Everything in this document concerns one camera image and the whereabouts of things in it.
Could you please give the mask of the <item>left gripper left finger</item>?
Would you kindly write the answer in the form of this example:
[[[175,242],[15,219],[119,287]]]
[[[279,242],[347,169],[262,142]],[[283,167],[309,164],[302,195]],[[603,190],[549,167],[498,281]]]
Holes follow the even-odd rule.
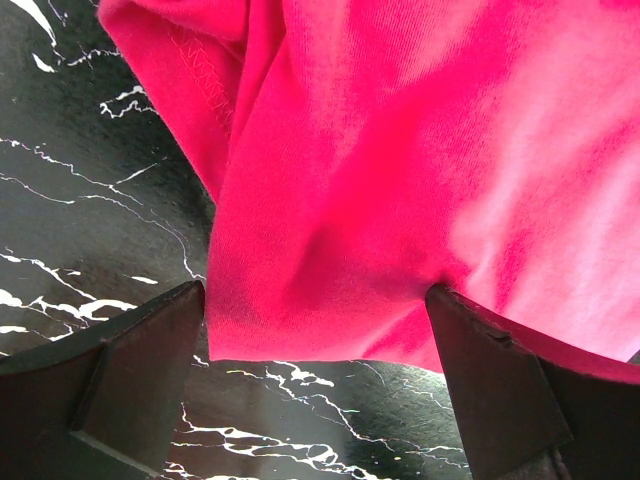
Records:
[[[4,479],[154,479],[204,315],[201,282],[1,361]]]

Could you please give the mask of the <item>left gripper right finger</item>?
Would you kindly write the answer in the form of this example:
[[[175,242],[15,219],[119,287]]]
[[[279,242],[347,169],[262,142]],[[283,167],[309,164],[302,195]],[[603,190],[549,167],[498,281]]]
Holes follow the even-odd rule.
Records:
[[[639,368],[519,325],[436,284],[426,295],[475,479],[636,479]]]

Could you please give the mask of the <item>pink red t shirt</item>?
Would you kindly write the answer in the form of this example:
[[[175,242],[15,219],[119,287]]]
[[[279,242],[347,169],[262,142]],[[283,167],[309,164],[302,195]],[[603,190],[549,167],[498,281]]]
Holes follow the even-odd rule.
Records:
[[[635,1],[103,1],[216,212],[213,361],[437,371],[451,285],[639,348]]]

